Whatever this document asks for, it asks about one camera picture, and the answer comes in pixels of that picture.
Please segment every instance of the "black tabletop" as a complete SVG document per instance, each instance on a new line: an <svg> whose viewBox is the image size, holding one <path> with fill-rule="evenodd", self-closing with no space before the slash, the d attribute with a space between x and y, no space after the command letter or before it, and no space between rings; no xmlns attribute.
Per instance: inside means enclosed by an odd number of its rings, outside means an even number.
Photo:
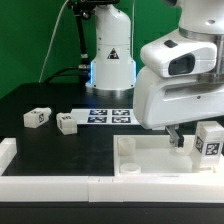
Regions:
<svg viewBox="0 0 224 224"><path fill-rule="evenodd" d="M132 108L133 96L120 99L87 94L77 84L24 84L0 100L0 137L15 137L17 155L5 176L113 176L113 135L166 134L139 125L79 125L64 136L56 114L72 108ZM23 114L50 107L50 121L37 129L24 128ZM181 126L193 134L195 123ZM1 223L197 223L221 224L224 205L198 203L0 203Z"/></svg>
<svg viewBox="0 0 224 224"><path fill-rule="evenodd" d="M108 98L87 94L75 84L24 84L0 101L0 136L15 137L17 155L7 176L113 176L113 135L149 134L139 125L78 125L78 133L63 135L56 114L74 108L132 108L132 95ZM33 129L23 114L50 107L50 121Z"/></svg>

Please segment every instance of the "cube with printed marker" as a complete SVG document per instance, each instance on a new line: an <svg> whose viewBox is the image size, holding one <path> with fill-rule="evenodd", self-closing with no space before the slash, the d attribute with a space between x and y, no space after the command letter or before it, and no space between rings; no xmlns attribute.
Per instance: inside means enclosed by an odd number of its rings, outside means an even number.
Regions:
<svg viewBox="0 0 224 224"><path fill-rule="evenodd" d="M191 159L195 168L216 167L224 142L224 128L216 121L198 122Z"/></svg>
<svg viewBox="0 0 224 224"><path fill-rule="evenodd" d="M49 120L50 114L51 109L48 107L36 108L23 115L24 127L37 128Z"/></svg>
<svg viewBox="0 0 224 224"><path fill-rule="evenodd" d="M57 114L57 126L64 135L75 134L78 132L77 121L71 117L70 113Z"/></svg>

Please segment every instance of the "green backdrop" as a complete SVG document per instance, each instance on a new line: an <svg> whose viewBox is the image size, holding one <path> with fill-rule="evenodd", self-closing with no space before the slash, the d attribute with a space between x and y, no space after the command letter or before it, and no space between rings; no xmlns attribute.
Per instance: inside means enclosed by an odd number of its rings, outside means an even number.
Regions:
<svg viewBox="0 0 224 224"><path fill-rule="evenodd" d="M0 1L0 98L22 83L38 82L58 13L65 0ZM143 64L139 52L143 45L178 26L178 9L161 0L136 0L134 59L137 70ZM117 5L132 18L132 0ZM84 22L88 52L95 56L94 18ZM75 18L64 10L44 79L61 68L79 64Z"/></svg>

